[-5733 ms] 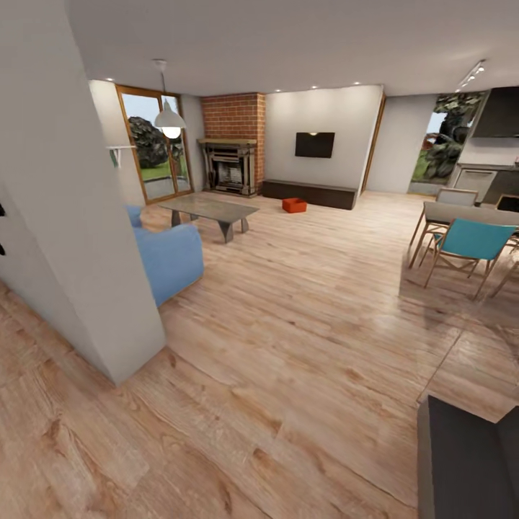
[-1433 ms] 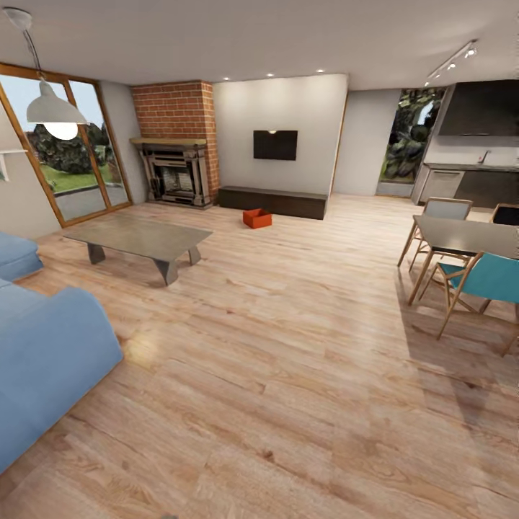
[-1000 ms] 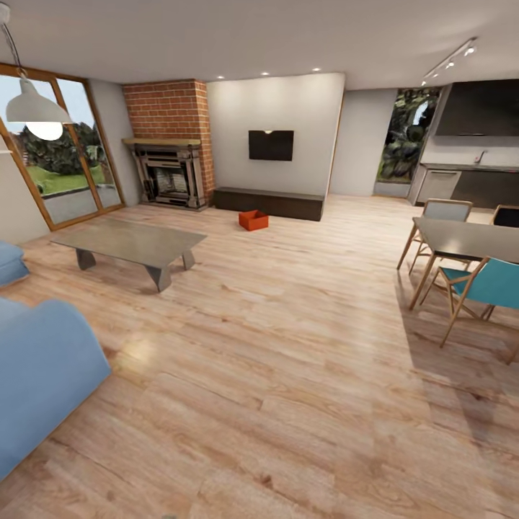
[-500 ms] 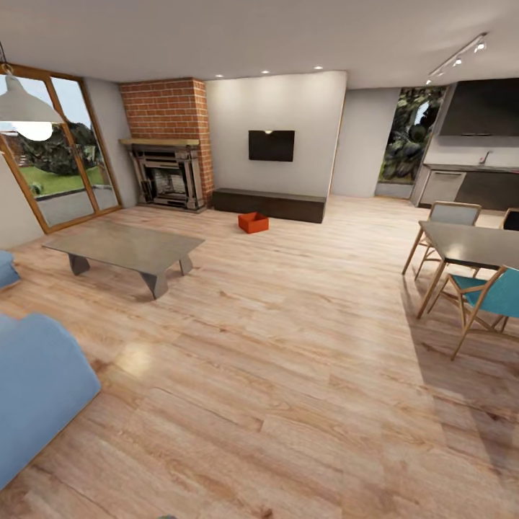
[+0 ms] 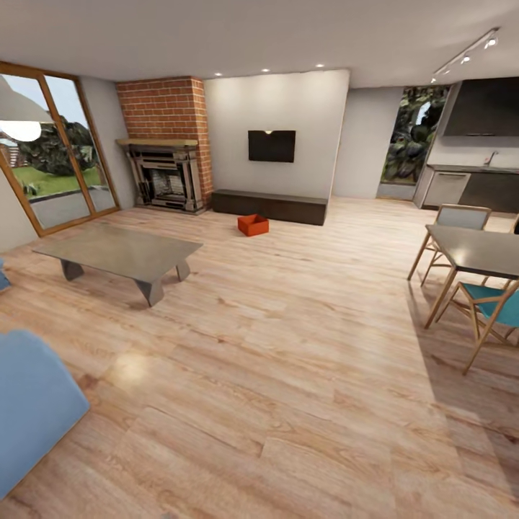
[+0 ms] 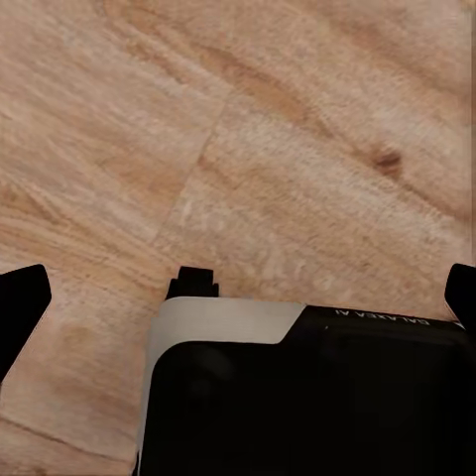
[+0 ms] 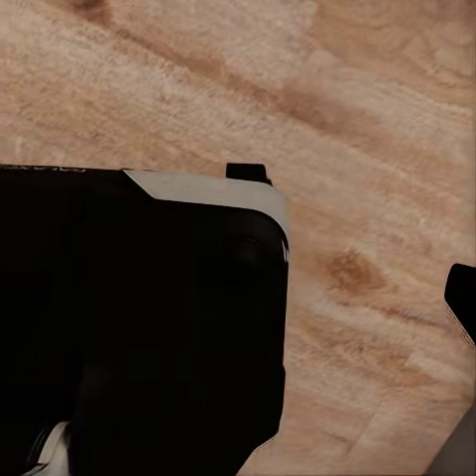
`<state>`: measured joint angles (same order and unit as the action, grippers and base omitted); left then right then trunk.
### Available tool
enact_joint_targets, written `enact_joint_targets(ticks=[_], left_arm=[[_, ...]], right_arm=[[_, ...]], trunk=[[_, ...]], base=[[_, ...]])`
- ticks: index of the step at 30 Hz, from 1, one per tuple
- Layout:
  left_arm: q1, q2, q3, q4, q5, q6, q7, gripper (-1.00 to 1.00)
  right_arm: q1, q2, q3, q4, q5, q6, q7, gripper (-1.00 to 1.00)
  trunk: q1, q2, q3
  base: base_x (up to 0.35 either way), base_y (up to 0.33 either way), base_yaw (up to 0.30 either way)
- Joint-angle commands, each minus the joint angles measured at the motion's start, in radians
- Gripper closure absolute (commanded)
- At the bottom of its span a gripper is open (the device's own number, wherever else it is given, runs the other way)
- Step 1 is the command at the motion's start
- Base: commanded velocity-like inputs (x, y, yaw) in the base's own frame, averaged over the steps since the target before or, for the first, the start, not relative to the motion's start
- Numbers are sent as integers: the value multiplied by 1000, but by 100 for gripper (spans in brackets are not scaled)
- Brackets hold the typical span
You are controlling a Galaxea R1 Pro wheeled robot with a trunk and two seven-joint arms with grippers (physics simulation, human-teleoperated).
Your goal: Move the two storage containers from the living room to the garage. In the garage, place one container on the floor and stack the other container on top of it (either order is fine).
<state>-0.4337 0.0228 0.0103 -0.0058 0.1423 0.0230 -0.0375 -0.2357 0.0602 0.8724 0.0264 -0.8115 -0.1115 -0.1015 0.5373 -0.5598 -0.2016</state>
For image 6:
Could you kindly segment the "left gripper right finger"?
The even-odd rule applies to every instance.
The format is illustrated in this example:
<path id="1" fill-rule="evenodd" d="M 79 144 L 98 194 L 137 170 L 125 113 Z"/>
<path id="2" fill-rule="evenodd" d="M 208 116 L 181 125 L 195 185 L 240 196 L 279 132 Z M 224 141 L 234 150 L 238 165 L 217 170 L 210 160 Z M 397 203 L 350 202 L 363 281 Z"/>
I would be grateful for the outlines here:
<path id="1" fill-rule="evenodd" d="M 476 268 L 454 264 L 444 298 L 476 344 Z"/>

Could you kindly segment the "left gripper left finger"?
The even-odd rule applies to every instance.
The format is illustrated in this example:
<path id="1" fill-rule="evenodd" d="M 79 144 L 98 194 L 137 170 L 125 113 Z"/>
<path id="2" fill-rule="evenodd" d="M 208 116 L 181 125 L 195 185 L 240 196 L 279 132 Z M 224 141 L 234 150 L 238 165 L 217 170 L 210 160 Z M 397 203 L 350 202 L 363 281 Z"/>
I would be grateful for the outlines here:
<path id="1" fill-rule="evenodd" d="M 0 275 L 0 384 L 52 301 L 43 264 Z"/>

